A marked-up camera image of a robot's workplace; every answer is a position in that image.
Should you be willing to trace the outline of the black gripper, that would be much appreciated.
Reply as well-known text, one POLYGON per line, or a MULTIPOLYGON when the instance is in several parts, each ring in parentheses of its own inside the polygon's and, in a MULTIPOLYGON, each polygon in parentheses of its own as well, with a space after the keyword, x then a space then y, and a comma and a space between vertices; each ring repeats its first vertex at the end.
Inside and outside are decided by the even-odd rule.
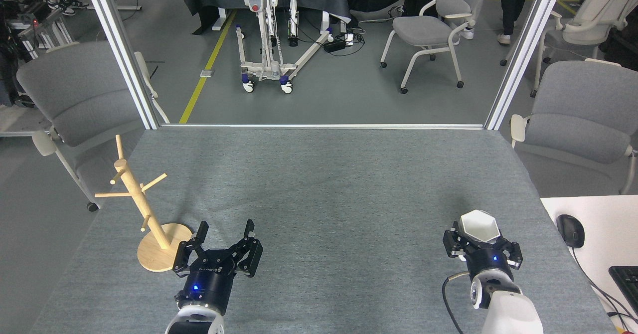
POLYGON ((175 296, 177 306, 208 306, 226 314, 235 272, 242 271, 251 278, 257 272, 263 253, 263 246, 255 238, 253 220, 247 220, 243 238, 228 250, 203 250, 209 225, 201 221, 197 233, 178 245, 173 271, 178 277, 187 276, 184 288, 175 296), (189 267, 188 261, 193 251, 196 259, 189 267), (181 275, 189 269, 189 274, 181 275))
POLYGON ((469 249, 469 245, 469 237, 462 230, 460 223, 453 222, 451 228, 444 231, 444 247, 448 257, 466 256, 470 279, 474 279, 484 270, 497 269, 513 280, 510 267, 519 269, 523 261, 520 245, 515 241, 497 241, 493 248, 482 248, 474 252, 469 249))

